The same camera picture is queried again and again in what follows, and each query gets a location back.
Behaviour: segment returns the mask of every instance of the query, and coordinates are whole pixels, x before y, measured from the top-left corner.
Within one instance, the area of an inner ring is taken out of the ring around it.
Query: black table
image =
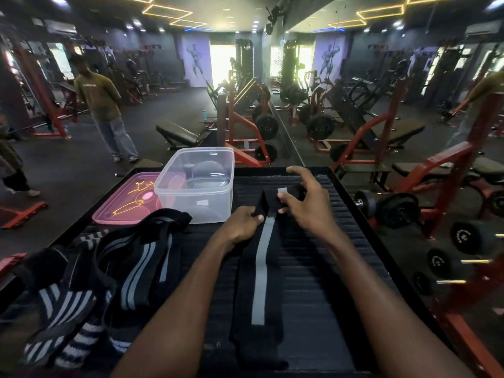
[[[93,213],[131,176],[139,172],[160,171],[135,168],[88,210],[53,243],[68,245],[89,224]],[[381,278],[399,292],[407,304],[440,338],[444,334],[423,302],[378,239],[365,217],[353,203],[343,185],[328,167],[310,169],[329,190],[336,221],[349,235],[362,257]],[[280,188],[299,182],[284,168],[235,169],[233,207],[255,206],[264,188]],[[185,274],[210,236],[221,224],[190,225],[185,232],[182,272]],[[283,322],[285,337],[279,355],[289,363],[282,374],[296,376],[359,376],[377,374],[374,354],[363,330],[353,301],[327,251],[310,235],[296,229],[284,235],[280,263],[283,275]],[[229,341],[235,278],[239,255],[231,254],[220,270],[210,307],[200,374],[223,376],[242,374],[237,365],[234,345]],[[13,278],[0,291],[0,311],[14,302],[23,286]],[[110,371],[118,360],[104,342],[86,362],[85,370]]]

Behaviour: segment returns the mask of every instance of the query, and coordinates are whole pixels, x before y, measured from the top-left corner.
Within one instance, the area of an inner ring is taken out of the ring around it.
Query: olive t-shirt
[[[88,104],[94,119],[103,121],[121,116],[117,107],[121,95],[106,76],[93,72],[90,76],[79,75],[73,85],[77,96]]]
[[[504,71],[488,75],[470,91],[467,98],[471,102],[466,114],[476,119],[486,97],[492,93],[504,93]]]

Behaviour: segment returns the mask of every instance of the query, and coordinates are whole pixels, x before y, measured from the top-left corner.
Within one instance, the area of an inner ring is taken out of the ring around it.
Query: air conditioner
[[[45,26],[47,27],[47,31],[49,33],[57,33],[57,34],[65,34],[65,35],[74,35],[77,34],[77,29],[75,25],[61,23],[59,21],[53,21],[52,19],[44,20]]]
[[[495,34],[501,30],[502,20],[490,21],[488,23],[469,25],[466,29],[466,36],[476,36],[480,34]]]

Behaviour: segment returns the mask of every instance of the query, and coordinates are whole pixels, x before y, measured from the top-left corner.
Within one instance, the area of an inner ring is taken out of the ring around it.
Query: plastic container
[[[93,214],[93,220],[98,224],[132,225],[163,208],[154,192],[158,176],[159,172],[133,175]]]
[[[178,150],[154,183],[163,208],[192,216],[191,224],[219,223],[231,215],[234,152],[227,147]]]

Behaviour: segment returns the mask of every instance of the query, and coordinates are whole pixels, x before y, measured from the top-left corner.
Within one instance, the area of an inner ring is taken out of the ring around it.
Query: pink lid
[[[93,214],[93,220],[98,224],[132,225],[163,208],[154,192],[154,182],[158,176],[159,172],[133,175]],[[185,174],[177,173],[174,176],[177,176],[175,180],[181,181],[180,184],[186,181]]]

